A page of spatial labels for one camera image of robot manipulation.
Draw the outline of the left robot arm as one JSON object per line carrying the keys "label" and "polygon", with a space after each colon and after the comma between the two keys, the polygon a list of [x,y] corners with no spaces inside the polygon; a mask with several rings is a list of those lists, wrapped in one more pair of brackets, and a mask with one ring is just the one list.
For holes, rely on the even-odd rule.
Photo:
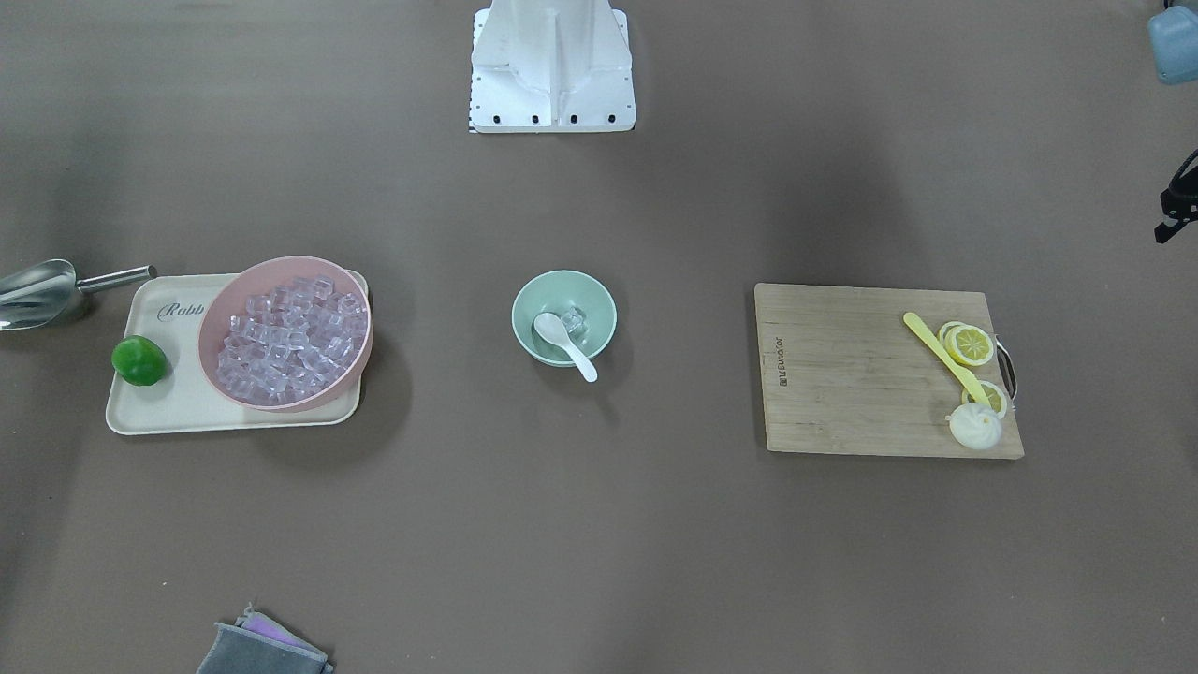
{"label": "left robot arm", "polygon": [[1176,86],[1197,80],[1197,1],[1163,1],[1146,22],[1157,80]]}

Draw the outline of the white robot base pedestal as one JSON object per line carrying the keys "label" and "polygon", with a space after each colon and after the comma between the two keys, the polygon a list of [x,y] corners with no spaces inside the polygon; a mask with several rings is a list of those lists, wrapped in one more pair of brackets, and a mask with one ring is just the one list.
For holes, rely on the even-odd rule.
{"label": "white robot base pedestal", "polygon": [[635,128],[628,18],[607,1],[492,1],[472,30],[471,132]]}

